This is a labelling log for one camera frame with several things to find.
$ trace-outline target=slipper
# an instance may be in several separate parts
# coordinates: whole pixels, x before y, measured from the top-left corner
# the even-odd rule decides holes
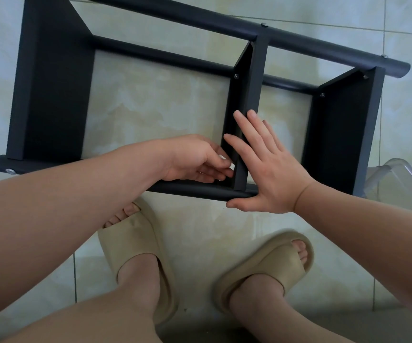
[[[175,314],[179,305],[174,273],[168,262],[155,213],[142,198],[136,199],[134,203],[140,208],[139,212],[117,224],[100,229],[98,238],[116,280],[120,268],[132,257],[145,253],[157,257],[160,269],[160,298],[153,321],[161,324]]]
[[[303,265],[292,241],[301,240],[306,244],[308,259]],[[295,231],[283,232],[271,238],[251,257],[223,275],[214,286],[213,299],[223,313],[231,314],[228,307],[230,296],[247,277],[253,274],[267,274],[276,279],[288,293],[311,269],[314,251],[305,235]]]

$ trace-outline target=clear plastic object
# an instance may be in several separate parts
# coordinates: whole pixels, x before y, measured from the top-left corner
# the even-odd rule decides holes
[[[403,159],[390,159],[382,166],[369,167],[366,198],[412,210],[412,167]]]

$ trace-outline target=black furniture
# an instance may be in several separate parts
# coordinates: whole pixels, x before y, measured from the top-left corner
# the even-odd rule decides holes
[[[313,178],[361,196],[384,76],[403,77],[410,65],[322,40],[169,0],[91,0],[248,40],[234,67],[93,35],[68,0],[25,0],[6,155],[0,172],[23,174],[80,160],[95,51],[111,51],[230,78],[223,133],[243,137],[232,113],[258,111],[261,86],[312,95],[302,165]],[[273,46],[354,67],[313,86],[263,73]],[[203,184],[160,181],[149,190],[229,200],[258,192],[248,170]]]

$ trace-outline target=forearm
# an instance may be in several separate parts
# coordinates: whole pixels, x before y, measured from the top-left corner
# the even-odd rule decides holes
[[[295,213],[412,301],[411,211],[314,183],[300,195]]]
[[[162,178],[157,142],[0,181],[0,310]]]

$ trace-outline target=person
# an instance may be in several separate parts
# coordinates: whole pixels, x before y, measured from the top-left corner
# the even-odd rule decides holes
[[[234,118],[249,144],[224,138],[259,193],[226,206],[295,212],[412,306],[412,212],[316,182],[254,111],[247,118],[236,111]],[[0,310],[97,230],[118,283],[116,290],[57,311],[7,341],[159,342],[154,320],[165,321],[176,310],[175,280],[156,217],[137,198],[160,179],[223,180],[232,176],[230,164],[218,145],[188,135],[0,181]],[[217,281],[216,305],[264,343],[350,342],[284,300],[309,270],[312,250],[296,232],[274,237]]]

